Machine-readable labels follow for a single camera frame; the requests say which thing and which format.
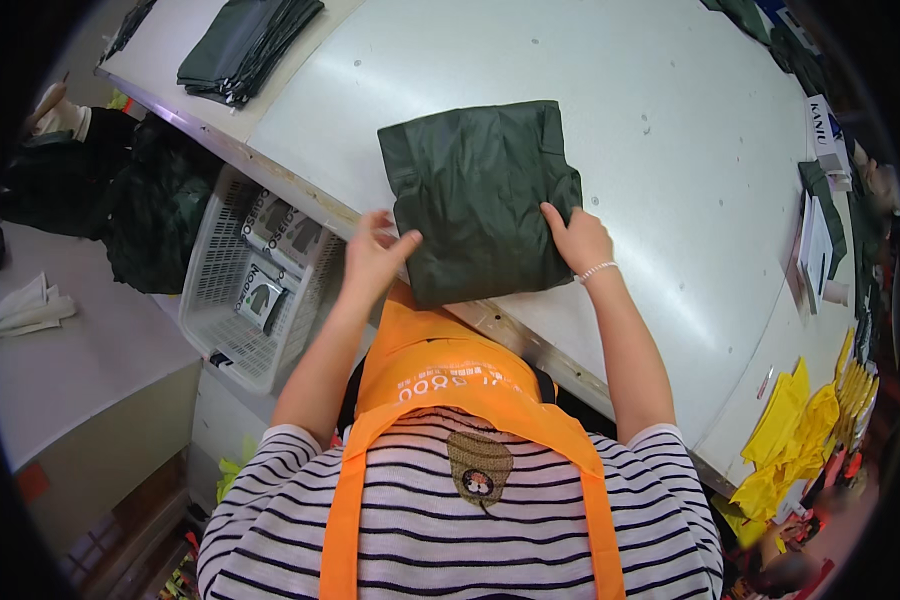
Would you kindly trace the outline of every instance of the black and white striped shirt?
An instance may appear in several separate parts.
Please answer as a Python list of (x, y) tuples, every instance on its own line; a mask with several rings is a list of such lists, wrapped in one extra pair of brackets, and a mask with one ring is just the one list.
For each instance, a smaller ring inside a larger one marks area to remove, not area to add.
[[(513, 456), (488, 508), (454, 484), (454, 432), (499, 442)], [(677, 427), (649, 427), (628, 445), (590, 439), (603, 462), (627, 597), (717, 598), (717, 531)], [(207, 525), (197, 569), (203, 598), (317, 597), (343, 451), (321, 452), (300, 427), (266, 431)], [(426, 408), (397, 420), (366, 462), (361, 598), (594, 597), (580, 472), (564, 456), (479, 417)]]

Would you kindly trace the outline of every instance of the white table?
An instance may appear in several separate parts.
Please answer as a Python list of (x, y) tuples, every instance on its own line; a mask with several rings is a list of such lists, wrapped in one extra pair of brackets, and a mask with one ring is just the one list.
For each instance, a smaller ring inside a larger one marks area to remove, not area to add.
[[(234, 114), (176, 85), (223, 0), (161, 0), (100, 74), (344, 238), (358, 214), (394, 202), (377, 129), (557, 100), (584, 208), (614, 237), (685, 441), (705, 449), (701, 467), (727, 475), (743, 443), (714, 440), (728, 428), (749, 436), (759, 413), (732, 406), (762, 368), (752, 359), (775, 315), (788, 303), (799, 310), (785, 272), (800, 219), (797, 162), (813, 156), (796, 79), (696, 0), (325, 2), (261, 95)], [(846, 216), (844, 225), (851, 239)], [(840, 265), (844, 282), (852, 260)], [(801, 322), (800, 339), (815, 345), (781, 347), (778, 369), (801, 351), (832, 366), (852, 310), (831, 307), (825, 324)], [(612, 416), (579, 283), (450, 309)]]

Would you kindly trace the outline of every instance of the silver bracelet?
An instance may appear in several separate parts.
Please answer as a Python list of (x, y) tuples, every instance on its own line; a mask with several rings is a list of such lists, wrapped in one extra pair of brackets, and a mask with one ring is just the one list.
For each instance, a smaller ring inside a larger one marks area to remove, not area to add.
[(606, 269), (606, 268), (608, 268), (608, 267), (616, 267), (617, 269), (619, 269), (619, 268), (620, 268), (620, 265), (618, 265), (617, 263), (613, 262), (612, 260), (609, 261), (609, 262), (601, 262), (601, 263), (600, 263), (599, 265), (597, 265), (596, 267), (590, 267), (589, 269), (585, 270), (585, 271), (579, 276), (579, 282), (580, 282), (580, 283), (587, 283), (587, 280), (589, 280), (590, 277), (591, 277), (594, 273), (596, 273), (596, 272), (598, 272), (598, 271), (600, 271), (600, 270)]

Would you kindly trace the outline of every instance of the hand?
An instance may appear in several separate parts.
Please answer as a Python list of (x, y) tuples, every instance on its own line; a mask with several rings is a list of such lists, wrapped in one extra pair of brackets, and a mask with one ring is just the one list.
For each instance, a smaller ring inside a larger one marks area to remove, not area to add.
[(397, 240), (384, 228), (393, 225), (386, 210), (374, 210), (360, 217), (357, 232), (346, 245), (343, 287), (340, 298), (370, 310), (390, 288), (397, 269), (423, 240), (414, 229)]
[(779, 536), (784, 542), (795, 538), (804, 531), (805, 523), (798, 520), (787, 519), (778, 525), (774, 525), (768, 530), (771, 536)]
[(597, 217), (574, 206), (570, 225), (565, 226), (564, 217), (550, 202), (541, 203), (540, 212), (550, 226), (560, 256), (577, 275), (613, 260), (613, 240)]

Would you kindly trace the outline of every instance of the plastic basket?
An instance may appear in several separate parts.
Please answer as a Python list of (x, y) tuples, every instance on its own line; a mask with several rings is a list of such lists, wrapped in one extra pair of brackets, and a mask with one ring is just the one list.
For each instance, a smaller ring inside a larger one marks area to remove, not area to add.
[(239, 237), (260, 189), (237, 169), (223, 166), (193, 244), (179, 317), (180, 330), (204, 359), (222, 354), (228, 359), (217, 365), (223, 373), (246, 390), (269, 394), (276, 374), (303, 351), (343, 240), (327, 236), (296, 295), (284, 298), (269, 335), (264, 334), (233, 310), (251, 262), (267, 260)]

